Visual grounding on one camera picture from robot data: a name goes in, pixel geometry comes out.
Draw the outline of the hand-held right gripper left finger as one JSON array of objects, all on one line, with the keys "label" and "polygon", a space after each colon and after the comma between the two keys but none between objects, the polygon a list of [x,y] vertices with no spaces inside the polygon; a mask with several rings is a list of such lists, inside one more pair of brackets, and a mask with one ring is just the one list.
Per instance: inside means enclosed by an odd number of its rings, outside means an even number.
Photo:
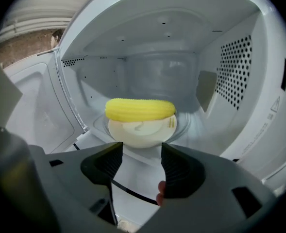
[{"label": "hand-held right gripper left finger", "polygon": [[45,154],[32,146],[42,188],[60,233],[121,233],[111,181],[122,163],[123,143]]}]

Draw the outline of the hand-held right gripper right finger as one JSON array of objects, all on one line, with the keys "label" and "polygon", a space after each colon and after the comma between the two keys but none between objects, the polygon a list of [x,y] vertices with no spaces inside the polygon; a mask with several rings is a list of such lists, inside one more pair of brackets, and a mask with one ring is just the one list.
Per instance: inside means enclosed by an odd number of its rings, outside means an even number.
[{"label": "hand-held right gripper right finger", "polygon": [[162,144],[164,200],[137,233],[247,233],[274,206],[273,192],[237,163]]}]

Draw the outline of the white round plate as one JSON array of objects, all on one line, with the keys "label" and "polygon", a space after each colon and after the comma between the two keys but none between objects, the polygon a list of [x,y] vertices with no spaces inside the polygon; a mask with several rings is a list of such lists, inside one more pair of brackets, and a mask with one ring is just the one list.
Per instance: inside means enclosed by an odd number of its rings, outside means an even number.
[{"label": "white round plate", "polygon": [[177,129],[175,115],[160,120],[120,122],[108,121],[110,135],[118,142],[136,149],[157,146],[169,140]]}]

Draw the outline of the yellow corn cob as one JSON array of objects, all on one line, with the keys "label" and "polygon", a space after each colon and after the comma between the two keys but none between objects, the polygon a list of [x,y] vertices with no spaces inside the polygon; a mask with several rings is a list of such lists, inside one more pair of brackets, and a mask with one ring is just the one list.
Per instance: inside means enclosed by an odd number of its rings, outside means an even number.
[{"label": "yellow corn cob", "polygon": [[116,98],[105,105],[106,117],[121,122],[160,120],[175,112],[174,104],[166,100]]}]

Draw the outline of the white microwave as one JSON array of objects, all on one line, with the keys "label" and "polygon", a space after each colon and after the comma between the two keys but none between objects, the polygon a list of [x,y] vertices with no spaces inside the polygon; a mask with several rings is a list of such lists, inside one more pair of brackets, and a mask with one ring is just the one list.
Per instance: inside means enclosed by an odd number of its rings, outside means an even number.
[{"label": "white microwave", "polygon": [[113,98],[190,115],[169,143],[227,158],[286,188],[286,24],[269,0],[89,0],[60,45],[6,74],[22,92],[6,129],[45,153],[103,143]]}]

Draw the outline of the person's right hand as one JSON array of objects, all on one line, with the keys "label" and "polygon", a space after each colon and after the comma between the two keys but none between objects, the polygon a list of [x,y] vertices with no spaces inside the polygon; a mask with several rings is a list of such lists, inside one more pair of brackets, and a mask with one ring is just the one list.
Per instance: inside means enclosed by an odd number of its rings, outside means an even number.
[{"label": "person's right hand", "polygon": [[159,206],[162,206],[162,204],[163,204],[165,188],[166,188],[166,182],[165,181],[161,181],[158,184],[158,191],[159,191],[159,193],[156,196],[156,202],[157,202],[157,204]]}]

